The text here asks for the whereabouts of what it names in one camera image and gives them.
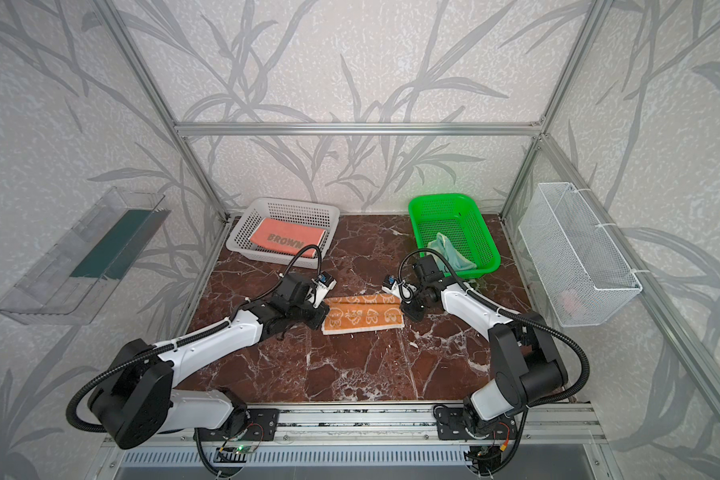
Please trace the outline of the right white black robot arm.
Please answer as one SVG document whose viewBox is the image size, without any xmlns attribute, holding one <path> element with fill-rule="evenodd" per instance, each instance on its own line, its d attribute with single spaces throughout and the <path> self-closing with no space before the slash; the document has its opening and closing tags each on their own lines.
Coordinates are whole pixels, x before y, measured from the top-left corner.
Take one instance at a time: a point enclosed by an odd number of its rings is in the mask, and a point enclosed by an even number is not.
<svg viewBox="0 0 720 480">
<path fill-rule="evenodd" d="M 421 321 L 438 307 L 489 342 L 493 378 L 463 402 L 463 422 L 471 432 L 537 404 L 567 383 L 567 369 L 542 317 L 508 310 L 464 280 L 446 276 L 431 255 L 414 263 L 414 273 L 413 283 L 385 278 L 385 287 L 400 299 L 408 319 Z"/>
</svg>

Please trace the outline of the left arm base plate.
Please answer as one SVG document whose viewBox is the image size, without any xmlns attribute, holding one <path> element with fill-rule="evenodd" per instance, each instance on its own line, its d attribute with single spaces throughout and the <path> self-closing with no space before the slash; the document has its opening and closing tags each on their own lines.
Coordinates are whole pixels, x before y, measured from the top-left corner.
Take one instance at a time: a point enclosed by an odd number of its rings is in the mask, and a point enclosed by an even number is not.
<svg viewBox="0 0 720 480">
<path fill-rule="evenodd" d="M 280 410 L 276 408 L 253 408 L 235 410 L 214 431 L 214 440 L 273 441 L 277 430 Z"/>
</svg>

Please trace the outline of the cream orange patterned towel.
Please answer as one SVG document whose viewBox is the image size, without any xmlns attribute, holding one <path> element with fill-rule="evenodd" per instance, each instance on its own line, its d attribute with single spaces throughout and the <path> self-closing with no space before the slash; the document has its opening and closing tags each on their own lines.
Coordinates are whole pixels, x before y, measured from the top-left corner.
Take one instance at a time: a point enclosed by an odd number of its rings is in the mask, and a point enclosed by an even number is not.
<svg viewBox="0 0 720 480">
<path fill-rule="evenodd" d="M 405 324 L 400 301 L 391 294 L 332 297 L 324 302 L 330 308 L 321 327 L 324 335 L 402 329 Z"/>
</svg>

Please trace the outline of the clear acrylic wall shelf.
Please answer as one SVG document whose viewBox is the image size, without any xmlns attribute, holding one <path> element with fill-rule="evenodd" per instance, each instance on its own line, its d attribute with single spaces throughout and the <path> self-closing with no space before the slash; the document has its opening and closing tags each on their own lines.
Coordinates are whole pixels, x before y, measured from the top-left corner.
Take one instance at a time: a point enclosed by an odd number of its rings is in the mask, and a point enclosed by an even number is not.
<svg viewBox="0 0 720 480">
<path fill-rule="evenodd" d="M 165 196 L 110 188 L 0 298 L 22 325 L 93 321 L 171 213 Z"/>
</svg>

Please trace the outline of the green perforated plastic basket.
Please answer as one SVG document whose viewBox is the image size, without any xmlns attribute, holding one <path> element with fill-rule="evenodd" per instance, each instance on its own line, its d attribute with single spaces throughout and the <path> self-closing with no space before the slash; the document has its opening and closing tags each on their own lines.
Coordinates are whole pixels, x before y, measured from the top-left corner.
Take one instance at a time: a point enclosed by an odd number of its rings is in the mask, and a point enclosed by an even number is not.
<svg viewBox="0 0 720 480">
<path fill-rule="evenodd" d="M 419 248 L 430 248 L 441 235 L 473 264 L 457 271 L 462 278 L 477 279 L 499 268 L 501 256 L 471 197 L 457 193 L 419 196 L 409 202 L 408 213 Z"/>
</svg>

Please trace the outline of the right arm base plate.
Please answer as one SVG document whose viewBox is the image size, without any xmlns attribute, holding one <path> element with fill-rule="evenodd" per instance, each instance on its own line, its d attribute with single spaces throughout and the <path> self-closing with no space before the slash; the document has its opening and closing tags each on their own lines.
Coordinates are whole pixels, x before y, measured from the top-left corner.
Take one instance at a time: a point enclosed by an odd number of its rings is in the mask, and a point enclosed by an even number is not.
<svg viewBox="0 0 720 480">
<path fill-rule="evenodd" d="M 472 408 L 445 404 L 435 404 L 432 414 L 439 440 L 491 440 L 508 444 L 517 436 L 518 424 L 506 414 L 484 420 Z"/>
</svg>

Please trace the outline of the pink brown bear towel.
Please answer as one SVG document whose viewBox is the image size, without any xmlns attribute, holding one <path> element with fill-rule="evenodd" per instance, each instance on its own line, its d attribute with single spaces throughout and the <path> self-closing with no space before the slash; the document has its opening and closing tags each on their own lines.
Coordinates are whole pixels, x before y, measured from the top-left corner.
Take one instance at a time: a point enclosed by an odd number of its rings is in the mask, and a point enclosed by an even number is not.
<svg viewBox="0 0 720 480">
<path fill-rule="evenodd" d="M 319 227 L 264 218 L 249 240 L 265 250 L 293 255 L 307 245 L 320 245 L 326 233 Z"/>
</svg>

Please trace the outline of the white perforated plastic basket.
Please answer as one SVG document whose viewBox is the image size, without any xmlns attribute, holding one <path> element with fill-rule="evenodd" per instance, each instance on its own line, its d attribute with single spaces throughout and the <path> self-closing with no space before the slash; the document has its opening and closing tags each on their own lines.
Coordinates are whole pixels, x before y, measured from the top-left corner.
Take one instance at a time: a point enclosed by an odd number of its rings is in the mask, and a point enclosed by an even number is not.
<svg viewBox="0 0 720 480">
<path fill-rule="evenodd" d="M 340 211 L 331 205 L 258 198 L 233 227 L 226 248 L 252 261 L 287 264 L 307 245 L 324 257 L 338 227 Z"/>
</svg>

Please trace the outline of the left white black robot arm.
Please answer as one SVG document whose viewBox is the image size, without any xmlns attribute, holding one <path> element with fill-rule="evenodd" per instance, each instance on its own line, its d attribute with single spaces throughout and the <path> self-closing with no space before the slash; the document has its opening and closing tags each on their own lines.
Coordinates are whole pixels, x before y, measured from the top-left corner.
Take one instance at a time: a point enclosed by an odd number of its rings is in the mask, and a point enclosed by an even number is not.
<svg viewBox="0 0 720 480">
<path fill-rule="evenodd" d="M 247 406 L 231 390 L 182 390 L 180 384 L 296 324 L 320 329 L 330 310 L 325 298 L 335 284 L 326 272 L 314 279 L 288 273 L 269 295 L 240 305 L 214 324 L 156 344 L 129 342 L 111 366 L 70 401 L 68 422 L 79 430 L 104 432 L 122 449 L 186 429 L 226 436 L 245 431 L 250 422 Z"/>
</svg>

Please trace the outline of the aluminium frame rail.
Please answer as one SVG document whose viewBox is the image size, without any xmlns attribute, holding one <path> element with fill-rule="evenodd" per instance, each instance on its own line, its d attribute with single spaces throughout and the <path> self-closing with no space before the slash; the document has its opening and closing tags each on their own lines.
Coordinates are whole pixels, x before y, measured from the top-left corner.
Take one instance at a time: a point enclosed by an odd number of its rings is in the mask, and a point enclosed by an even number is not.
<svg viewBox="0 0 720 480">
<path fill-rule="evenodd" d="M 179 122 L 178 134 L 199 136 L 534 136 L 534 122 L 344 123 L 344 122 Z"/>
</svg>

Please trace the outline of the light blue towel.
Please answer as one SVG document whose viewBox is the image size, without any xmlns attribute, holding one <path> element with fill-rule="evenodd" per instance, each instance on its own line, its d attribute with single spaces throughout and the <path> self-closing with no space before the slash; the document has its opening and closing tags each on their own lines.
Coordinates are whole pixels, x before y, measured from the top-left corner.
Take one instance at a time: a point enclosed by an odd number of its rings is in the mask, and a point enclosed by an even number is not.
<svg viewBox="0 0 720 480">
<path fill-rule="evenodd" d="M 477 268 L 477 265 L 461 254 L 451 240 L 441 232 L 438 232 L 435 238 L 427 244 L 427 248 L 435 250 L 442 255 L 456 272 L 464 272 Z"/>
</svg>

